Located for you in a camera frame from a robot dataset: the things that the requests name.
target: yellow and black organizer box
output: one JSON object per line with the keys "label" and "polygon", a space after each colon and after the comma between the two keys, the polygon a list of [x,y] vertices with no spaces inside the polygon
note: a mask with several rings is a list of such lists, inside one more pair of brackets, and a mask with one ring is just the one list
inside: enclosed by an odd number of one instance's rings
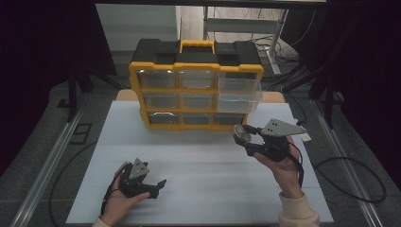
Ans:
{"label": "yellow and black organizer box", "polygon": [[130,74],[150,129],[230,131],[262,99],[263,66],[252,42],[142,39]]}

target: white table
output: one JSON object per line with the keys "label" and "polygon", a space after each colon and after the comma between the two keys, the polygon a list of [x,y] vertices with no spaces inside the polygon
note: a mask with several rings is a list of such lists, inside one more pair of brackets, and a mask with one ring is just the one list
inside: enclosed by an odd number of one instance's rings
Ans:
{"label": "white table", "polygon": [[[289,106],[259,104],[248,124],[264,127],[271,118],[293,122]],[[333,221],[299,136],[304,156],[303,190],[321,222]],[[261,143],[260,137],[253,137]],[[90,224],[116,170],[126,161],[148,162],[144,183],[167,179],[156,200],[137,204],[122,223],[135,225],[252,225],[277,223],[280,188],[271,172],[248,157],[227,131],[149,130],[139,103],[115,101],[80,186],[67,223]]]}

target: yellow handle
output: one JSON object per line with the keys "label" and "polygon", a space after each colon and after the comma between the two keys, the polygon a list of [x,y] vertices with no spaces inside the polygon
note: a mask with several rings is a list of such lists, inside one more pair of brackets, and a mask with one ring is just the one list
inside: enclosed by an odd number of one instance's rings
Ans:
{"label": "yellow handle", "polygon": [[215,54],[215,42],[205,40],[181,40],[180,53],[183,53],[184,46],[212,47],[212,53]]}

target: sleeve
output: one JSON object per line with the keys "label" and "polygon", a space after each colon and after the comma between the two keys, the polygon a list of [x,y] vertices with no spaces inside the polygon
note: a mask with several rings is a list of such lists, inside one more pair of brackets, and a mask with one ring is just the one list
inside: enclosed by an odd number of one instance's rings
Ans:
{"label": "sleeve", "polygon": [[319,213],[310,208],[306,195],[289,199],[280,193],[283,211],[279,217],[280,227],[316,227],[320,224]]}
{"label": "sleeve", "polygon": [[92,227],[110,227],[109,225],[105,224],[100,217],[97,217],[95,220],[94,225],[92,225]]}

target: human hand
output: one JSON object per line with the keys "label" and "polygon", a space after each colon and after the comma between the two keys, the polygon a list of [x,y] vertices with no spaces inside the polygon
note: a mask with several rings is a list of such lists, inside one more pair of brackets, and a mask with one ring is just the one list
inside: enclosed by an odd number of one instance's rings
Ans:
{"label": "human hand", "polygon": [[[288,136],[287,140],[293,144],[291,136]],[[297,160],[299,159],[300,154],[294,146],[289,145],[289,153]],[[298,183],[298,168],[291,160],[289,160],[289,158],[276,163],[258,152],[256,152],[253,157],[271,170],[274,179],[283,190],[282,195],[284,197],[299,199],[304,195],[301,186]]]}
{"label": "human hand", "polygon": [[[123,168],[127,163],[124,163],[116,172]],[[107,204],[104,210],[103,216],[100,218],[105,224],[109,226],[115,226],[123,217],[127,215],[129,210],[138,202],[147,199],[150,196],[149,192],[142,193],[132,198],[124,196],[120,190],[118,190],[118,184],[120,182],[121,175],[117,177],[114,182],[112,194],[107,200]]]}

